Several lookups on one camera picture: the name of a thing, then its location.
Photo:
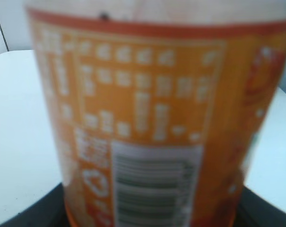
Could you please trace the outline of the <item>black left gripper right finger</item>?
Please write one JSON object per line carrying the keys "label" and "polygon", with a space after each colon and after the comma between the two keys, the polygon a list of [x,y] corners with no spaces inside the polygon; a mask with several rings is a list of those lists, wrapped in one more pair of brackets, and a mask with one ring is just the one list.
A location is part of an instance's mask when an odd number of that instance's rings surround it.
{"label": "black left gripper right finger", "polygon": [[235,227],[286,227],[286,213],[245,187],[236,210]]}

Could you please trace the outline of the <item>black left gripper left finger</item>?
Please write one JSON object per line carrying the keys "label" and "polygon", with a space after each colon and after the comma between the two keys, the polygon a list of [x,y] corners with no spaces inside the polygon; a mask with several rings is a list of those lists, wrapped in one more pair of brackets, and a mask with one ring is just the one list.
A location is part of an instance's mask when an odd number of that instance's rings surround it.
{"label": "black left gripper left finger", "polygon": [[61,183],[27,209],[0,223],[0,227],[68,227],[69,225]]}

